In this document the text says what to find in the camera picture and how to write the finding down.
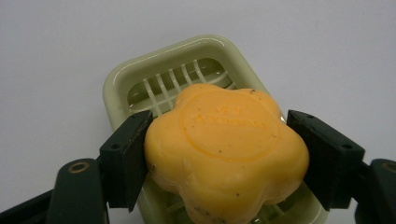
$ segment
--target orange soap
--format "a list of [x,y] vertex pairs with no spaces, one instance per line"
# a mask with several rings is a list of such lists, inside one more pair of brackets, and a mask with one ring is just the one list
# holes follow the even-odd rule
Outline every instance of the orange soap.
[[194,223],[249,223],[297,190],[308,167],[303,139],[280,116],[262,91],[191,85],[149,126],[148,169]]

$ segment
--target embossed soap logo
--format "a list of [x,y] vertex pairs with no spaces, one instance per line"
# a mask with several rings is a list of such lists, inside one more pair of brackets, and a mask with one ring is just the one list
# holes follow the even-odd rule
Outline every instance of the embossed soap logo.
[[197,113],[192,119],[202,124],[232,125],[240,127],[265,128],[265,123],[259,120],[241,118],[242,108],[236,105],[220,105],[215,113]]
[[[257,160],[271,151],[277,136],[276,125],[267,121],[268,112],[261,107],[254,113],[246,109],[258,104],[257,101],[247,98],[244,106],[233,104],[233,98],[221,98],[218,104],[208,107],[199,97],[183,108],[179,120],[181,131],[193,148],[227,161]],[[203,135],[208,141],[202,141]],[[252,136],[257,141],[250,143],[249,150],[242,150]]]

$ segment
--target green soap dish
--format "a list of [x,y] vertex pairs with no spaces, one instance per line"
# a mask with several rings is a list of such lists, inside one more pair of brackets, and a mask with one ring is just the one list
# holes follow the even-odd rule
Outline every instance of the green soap dish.
[[[172,109],[177,94],[193,83],[268,92],[231,41],[217,35],[199,35],[114,68],[103,89],[113,130],[143,110],[150,109],[154,118],[159,117]],[[192,223],[181,198],[161,190],[150,175],[137,204],[147,224]],[[263,206],[250,223],[319,224],[325,222],[327,215],[302,184],[285,202]]]

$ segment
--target white background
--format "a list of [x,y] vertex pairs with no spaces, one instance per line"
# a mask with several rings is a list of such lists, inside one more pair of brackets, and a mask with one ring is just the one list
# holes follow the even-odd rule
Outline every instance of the white background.
[[[395,1],[1,1],[0,212],[53,188],[112,134],[102,87],[119,63],[223,35],[288,109],[396,160]],[[354,223],[356,204],[328,223]],[[112,223],[142,223],[112,210]]]

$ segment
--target black plastic part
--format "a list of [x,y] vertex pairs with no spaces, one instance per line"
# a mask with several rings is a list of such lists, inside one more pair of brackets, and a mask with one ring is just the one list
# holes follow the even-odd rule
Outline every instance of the black plastic part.
[[373,160],[368,180],[379,220],[381,223],[396,223],[396,162]]
[[132,115],[100,148],[100,162],[106,175],[106,198],[110,208],[134,210],[148,172],[144,142],[152,120],[151,111]]
[[52,192],[47,223],[108,223],[96,160],[71,161],[61,168]]
[[33,199],[21,203],[0,214],[0,223],[44,224],[47,210],[50,207],[52,190],[40,194]]
[[348,208],[353,176],[361,168],[364,149],[309,114],[290,110],[287,124],[305,141],[309,167],[304,182],[322,206]]

